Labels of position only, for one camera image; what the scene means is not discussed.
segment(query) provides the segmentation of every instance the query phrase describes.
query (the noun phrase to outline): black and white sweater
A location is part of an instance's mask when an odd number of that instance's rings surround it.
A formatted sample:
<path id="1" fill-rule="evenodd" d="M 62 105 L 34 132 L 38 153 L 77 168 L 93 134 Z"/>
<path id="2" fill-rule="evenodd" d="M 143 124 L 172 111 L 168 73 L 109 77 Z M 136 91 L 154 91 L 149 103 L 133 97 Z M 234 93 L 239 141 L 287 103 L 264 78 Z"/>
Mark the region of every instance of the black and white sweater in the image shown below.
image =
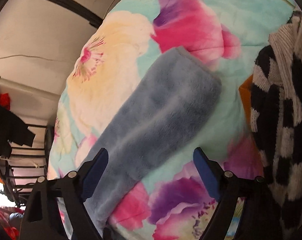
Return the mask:
<path id="1" fill-rule="evenodd" d="M 302 12 L 269 36 L 256 59 L 251 127 L 280 206 L 284 239 L 302 223 Z"/>

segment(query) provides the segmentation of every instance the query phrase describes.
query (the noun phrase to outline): silver screw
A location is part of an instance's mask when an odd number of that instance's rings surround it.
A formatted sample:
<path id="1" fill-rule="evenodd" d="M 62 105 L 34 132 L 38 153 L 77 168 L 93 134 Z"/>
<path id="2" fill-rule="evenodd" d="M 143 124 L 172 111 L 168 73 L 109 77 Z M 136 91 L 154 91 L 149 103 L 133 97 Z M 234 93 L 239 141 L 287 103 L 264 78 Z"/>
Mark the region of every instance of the silver screw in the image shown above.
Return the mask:
<path id="1" fill-rule="evenodd" d="M 45 181 L 45 179 L 46 179 L 46 178 L 45 178 L 44 176 L 41 176 L 41 177 L 38 178 L 38 182 L 42 183 L 42 182 Z"/>
<path id="2" fill-rule="evenodd" d="M 68 173 L 68 177 L 69 178 L 74 178 L 76 176 L 76 171 L 70 171 L 69 173 Z"/>
<path id="3" fill-rule="evenodd" d="M 231 177 L 233 177 L 233 172 L 226 171 L 226 172 L 224 172 L 224 176 L 227 177 L 227 178 L 231 178 Z"/>
<path id="4" fill-rule="evenodd" d="M 261 176 L 256 177 L 256 180 L 260 183 L 264 182 L 264 178 Z"/>

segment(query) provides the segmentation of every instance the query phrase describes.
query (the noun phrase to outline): pink flower center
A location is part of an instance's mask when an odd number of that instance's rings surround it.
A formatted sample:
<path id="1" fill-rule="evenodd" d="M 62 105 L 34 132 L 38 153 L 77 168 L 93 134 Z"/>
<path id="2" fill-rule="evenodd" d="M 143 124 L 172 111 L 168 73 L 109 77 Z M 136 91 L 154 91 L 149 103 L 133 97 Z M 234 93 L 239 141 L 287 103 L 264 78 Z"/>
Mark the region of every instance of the pink flower center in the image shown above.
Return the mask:
<path id="1" fill-rule="evenodd" d="M 84 48 L 83 49 L 83 55 L 80 59 L 80 62 L 85 63 L 90 59 L 90 57 L 91 57 L 91 51 L 89 51 L 88 48 Z"/>

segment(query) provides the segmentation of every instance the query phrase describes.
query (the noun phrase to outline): folded blue cloth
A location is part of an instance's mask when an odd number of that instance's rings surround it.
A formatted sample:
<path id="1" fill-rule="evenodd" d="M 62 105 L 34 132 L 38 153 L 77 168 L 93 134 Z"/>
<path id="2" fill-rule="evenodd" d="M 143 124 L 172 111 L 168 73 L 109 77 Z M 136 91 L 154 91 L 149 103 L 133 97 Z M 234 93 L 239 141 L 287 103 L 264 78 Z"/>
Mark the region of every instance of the folded blue cloth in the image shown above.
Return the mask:
<path id="1" fill-rule="evenodd" d="M 152 64 L 84 160 L 102 147 L 109 152 L 107 168 L 85 202 L 101 235 L 123 196 L 199 132 L 220 92 L 220 80 L 183 47 Z"/>

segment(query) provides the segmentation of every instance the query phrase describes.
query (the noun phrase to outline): bed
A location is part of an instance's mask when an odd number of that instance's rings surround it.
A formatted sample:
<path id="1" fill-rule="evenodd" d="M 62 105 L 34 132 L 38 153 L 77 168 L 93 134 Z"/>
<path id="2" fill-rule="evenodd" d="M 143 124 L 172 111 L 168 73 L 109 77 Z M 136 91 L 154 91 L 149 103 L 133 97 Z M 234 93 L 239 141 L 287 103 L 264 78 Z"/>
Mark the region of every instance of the bed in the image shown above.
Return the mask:
<path id="1" fill-rule="evenodd" d="M 183 46 L 222 82 L 214 112 L 191 141 L 138 182 L 108 223 L 126 239 L 198 239 L 216 208 L 192 162 L 201 147 L 237 176 L 252 179 L 262 165 L 238 94 L 268 35 L 289 18 L 294 0 L 122 0 L 84 45 L 61 95 L 48 179 L 77 170 L 153 62 Z M 232 239 L 243 200 L 229 228 Z M 63 202 L 61 216 L 72 234 Z M 97 229 L 99 211 L 86 207 Z"/>

